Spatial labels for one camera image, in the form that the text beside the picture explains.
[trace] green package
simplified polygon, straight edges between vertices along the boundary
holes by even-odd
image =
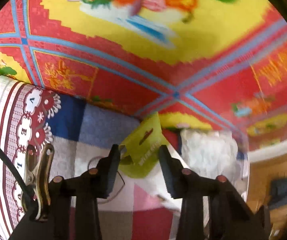
[[[160,145],[168,145],[162,135],[158,113],[145,119],[120,145],[119,169],[134,179],[146,177],[158,162]]]

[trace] maroon stripe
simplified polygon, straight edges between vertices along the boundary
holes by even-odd
[[[16,83],[13,85],[13,87],[11,88],[11,90],[10,90],[10,92],[9,92],[9,95],[8,95],[8,98],[7,98],[7,100],[6,100],[6,103],[5,103],[5,108],[4,108],[4,110],[3,110],[2,117],[1,117],[1,122],[0,122],[0,142],[1,142],[1,136],[2,136],[2,130],[3,130],[3,123],[4,123],[4,120],[5,120],[5,112],[7,111],[7,106],[8,106],[8,103],[9,103],[9,101],[10,101],[11,94],[12,94],[14,88],[17,86],[18,83],[20,83],[20,81],[16,82]],[[4,178],[3,178],[3,192],[4,192],[4,194],[5,194],[5,176],[4,176]],[[5,203],[6,203],[6,205],[7,205],[7,210],[8,210],[8,214],[9,214],[9,206],[8,206],[8,201],[7,201],[7,199],[5,199]],[[2,208],[1,197],[0,197],[0,210],[1,210],[2,218],[3,218],[3,220],[4,220],[5,226],[6,226],[6,228],[7,228],[8,234],[10,235],[10,230],[9,230],[8,225],[7,225],[7,222],[6,222],[6,220],[5,220],[5,213],[4,213],[3,208]]]

